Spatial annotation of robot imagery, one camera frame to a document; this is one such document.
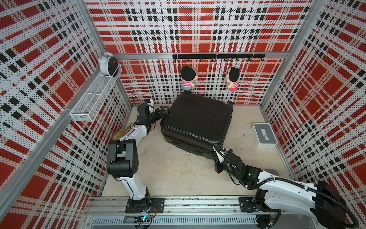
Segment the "black ribbed hard-shell suitcase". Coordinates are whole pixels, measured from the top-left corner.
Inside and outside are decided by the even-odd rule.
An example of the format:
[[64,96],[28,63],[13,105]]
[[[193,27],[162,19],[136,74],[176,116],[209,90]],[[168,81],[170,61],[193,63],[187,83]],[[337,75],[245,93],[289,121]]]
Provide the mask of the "black ribbed hard-shell suitcase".
[[226,103],[192,93],[182,93],[161,120],[165,140],[189,153],[218,161],[215,144],[223,144],[232,114],[232,101]]

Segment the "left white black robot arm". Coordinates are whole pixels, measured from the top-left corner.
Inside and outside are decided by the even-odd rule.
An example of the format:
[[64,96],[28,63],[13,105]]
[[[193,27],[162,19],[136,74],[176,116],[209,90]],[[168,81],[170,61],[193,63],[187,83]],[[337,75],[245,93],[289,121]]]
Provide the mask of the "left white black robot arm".
[[164,198],[152,198],[147,186],[138,175],[139,158],[137,144],[153,129],[157,121],[168,115],[169,107],[154,108],[145,102],[137,107],[137,119],[127,132],[110,140],[107,152],[107,173],[124,184],[129,193],[125,212],[157,214],[164,211]]

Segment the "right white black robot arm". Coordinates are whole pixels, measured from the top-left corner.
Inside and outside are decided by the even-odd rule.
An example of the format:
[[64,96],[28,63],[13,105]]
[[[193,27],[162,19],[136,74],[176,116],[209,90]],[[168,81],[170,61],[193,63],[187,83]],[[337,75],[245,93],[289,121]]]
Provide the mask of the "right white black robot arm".
[[359,221],[346,202],[324,181],[304,183],[271,174],[246,165],[232,150],[219,144],[213,146],[217,155],[215,169],[225,171],[237,184],[256,190],[253,202],[260,211],[285,210],[316,219],[327,229],[357,229]]

